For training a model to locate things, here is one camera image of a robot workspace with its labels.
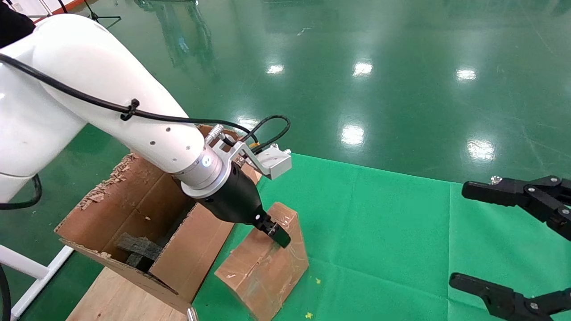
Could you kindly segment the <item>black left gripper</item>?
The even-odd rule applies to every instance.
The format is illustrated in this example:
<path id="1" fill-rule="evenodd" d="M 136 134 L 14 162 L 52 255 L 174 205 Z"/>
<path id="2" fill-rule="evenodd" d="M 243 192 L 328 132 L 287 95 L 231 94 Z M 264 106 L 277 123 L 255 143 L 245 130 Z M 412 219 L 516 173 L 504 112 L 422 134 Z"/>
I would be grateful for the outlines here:
<path id="1" fill-rule="evenodd" d="M 261 198 L 253 180 L 241 168 L 231 163 L 230 175 L 213 195 L 196 199 L 221 221 L 249 224 L 262 231 L 282 248 L 287 248 L 291 237 L 279 223 L 263 209 Z"/>

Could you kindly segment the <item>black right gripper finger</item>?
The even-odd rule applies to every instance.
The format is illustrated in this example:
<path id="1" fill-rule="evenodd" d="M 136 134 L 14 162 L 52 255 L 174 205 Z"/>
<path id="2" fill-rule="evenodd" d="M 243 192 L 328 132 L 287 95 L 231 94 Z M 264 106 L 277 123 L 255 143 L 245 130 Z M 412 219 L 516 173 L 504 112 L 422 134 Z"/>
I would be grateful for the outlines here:
<path id="1" fill-rule="evenodd" d="M 479 297 L 491 316 L 506 321 L 552 321 L 552 315 L 571 309 L 571 289 L 525 297 L 510 287 L 452 273 L 449 286 Z"/>
<path id="2" fill-rule="evenodd" d="M 465 199 L 520 207 L 566 240 L 571 239 L 571 181 L 558 176 L 533 181 L 493 176 L 490 183 L 466 181 Z"/>

